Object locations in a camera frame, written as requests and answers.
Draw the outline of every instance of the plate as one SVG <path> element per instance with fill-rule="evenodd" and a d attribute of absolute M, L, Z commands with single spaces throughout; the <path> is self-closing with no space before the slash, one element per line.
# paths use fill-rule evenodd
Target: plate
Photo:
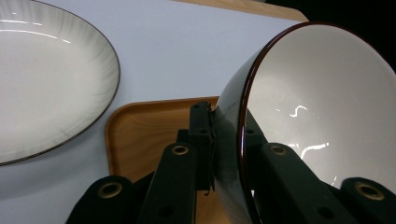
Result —
<path fill-rule="evenodd" d="M 0 1 L 0 163 L 76 137 L 105 112 L 120 80 L 117 54 L 82 18 L 36 1 Z"/>

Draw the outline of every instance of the white bowl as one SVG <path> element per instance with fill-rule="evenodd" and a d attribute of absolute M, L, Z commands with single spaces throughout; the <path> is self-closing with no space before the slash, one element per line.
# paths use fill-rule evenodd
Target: white bowl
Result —
<path fill-rule="evenodd" d="M 234 223 L 259 222 L 248 180 L 248 110 L 269 142 L 292 147 L 329 185 L 359 176 L 396 192 L 396 76 L 349 31 L 294 25 L 248 59 L 221 94 L 215 186 Z"/>

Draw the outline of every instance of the metal screw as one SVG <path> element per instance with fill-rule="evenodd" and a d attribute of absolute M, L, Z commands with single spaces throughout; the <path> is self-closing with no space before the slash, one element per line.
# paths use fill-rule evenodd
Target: metal screw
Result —
<path fill-rule="evenodd" d="M 381 201 L 385 198 L 385 195 L 381 190 L 363 182 L 356 182 L 355 189 L 360 195 L 371 200 Z"/>
<path fill-rule="evenodd" d="M 117 196 L 121 190 L 122 184 L 119 182 L 108 182 L 99 188 L 98 195 L 103 199 L 109 199 Z"/>
<path fill-rule="evenodd" d="M 172 153 L 177 156 L 185 155 L 188 152 L 189 152 L 189 149 L 187 147 L 175 146 L 172 148 Z"/>

